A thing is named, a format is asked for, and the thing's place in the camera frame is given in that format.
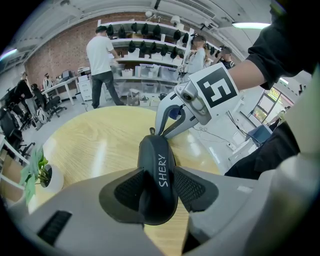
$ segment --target light wood table surface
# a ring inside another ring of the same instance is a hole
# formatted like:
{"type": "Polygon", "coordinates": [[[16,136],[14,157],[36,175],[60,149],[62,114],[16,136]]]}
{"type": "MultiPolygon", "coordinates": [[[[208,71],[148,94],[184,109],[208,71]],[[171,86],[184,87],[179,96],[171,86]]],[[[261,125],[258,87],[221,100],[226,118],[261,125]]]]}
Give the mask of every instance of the light wood table surface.
{"type": "MultiPolygon", "coordinates": [[[[44,155],[64,175],[64,187],[111,172],[135,168],[139,144],[155,126],[156,112],[142,107],[112,106],[83,113],[60,127],[44,144],[44,155]]],[[[169,119],[167,126],[174,121],[169,119]]],[[[219,174],[204,146],[189,131],[169,140],[177,166],[219,174]]],[[[52,194],[36,185],[29,203],[33,212],[52,194]]],[[[174,216],[144,231],[166,254],[180,255],[188,222],[188,212],[179,200],[174,216]]]]}

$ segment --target gray pants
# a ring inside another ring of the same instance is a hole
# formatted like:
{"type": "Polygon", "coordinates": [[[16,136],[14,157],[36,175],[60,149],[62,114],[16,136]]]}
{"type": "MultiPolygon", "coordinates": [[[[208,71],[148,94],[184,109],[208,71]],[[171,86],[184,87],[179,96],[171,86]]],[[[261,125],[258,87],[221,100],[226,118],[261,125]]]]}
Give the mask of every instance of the gray pants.
{"type": "Polygon", "coordinates": [[[25,98],[24,100],[25,100],[26,105],[28,106],[28,109],[30,110],[30,113],[32,115],[36,115],[38,107],[35,102],[35,99],[34,98],[25,98]]]}
{"type": "Polygon", "coordinates": [[[100,95],[102,83],[105,84],[108,89],[114,103],[119,106],[123,106],[124,103],[119,99],[114,86],[114,74],[112,71],[95,74],[92,76],[92,106],[96,109],[100,104],[100,95]]]}

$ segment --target window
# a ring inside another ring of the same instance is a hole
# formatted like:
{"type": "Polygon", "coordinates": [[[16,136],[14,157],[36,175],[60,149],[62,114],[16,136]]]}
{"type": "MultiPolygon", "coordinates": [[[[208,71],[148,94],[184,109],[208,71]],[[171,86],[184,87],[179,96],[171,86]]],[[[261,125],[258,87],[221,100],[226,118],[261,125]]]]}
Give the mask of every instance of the window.
{"type": "Polygon", "coordinates": [[[285,107],[293,106],[293,103],[275,88],[265,90],[258,104],[253,110],[253,116],[262,124],[273,120],[285,107]]]}

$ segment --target potted plant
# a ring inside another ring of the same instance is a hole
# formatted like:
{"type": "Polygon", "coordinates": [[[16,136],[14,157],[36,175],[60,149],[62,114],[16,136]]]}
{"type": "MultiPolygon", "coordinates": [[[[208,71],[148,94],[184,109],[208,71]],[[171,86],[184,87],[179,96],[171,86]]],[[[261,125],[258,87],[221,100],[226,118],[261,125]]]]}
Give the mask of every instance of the potted plant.
{"type": "Polygon", "coordinates": [[[64,186],[64,176],[60,170],[48,164],[43,146],[33,148],[29,165],[21,170],[20,185],[24,185],[25,199],[28,204],[36,193],[36,184],[40,184],[45,190],[57,193],[64,186]]]}

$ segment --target ceiling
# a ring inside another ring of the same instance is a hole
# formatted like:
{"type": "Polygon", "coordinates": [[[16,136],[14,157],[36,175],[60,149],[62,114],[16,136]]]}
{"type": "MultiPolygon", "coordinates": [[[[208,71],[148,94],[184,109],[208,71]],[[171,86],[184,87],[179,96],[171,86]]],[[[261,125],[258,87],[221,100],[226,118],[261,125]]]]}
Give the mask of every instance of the ceiling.
{"type": "Polygon", "coordinates": [[[197,27],[208,21],[209,33],[233,48],[243,60],[259,31],[236,29],[232,21],[270,22],[270,0],[46,0],[16,32],[5,52],[18,52],[0,62],[0,73],[25,62],[39,47],[63,30],[82,21],[110,13],[151,10],[178,15],[197,27]]]}

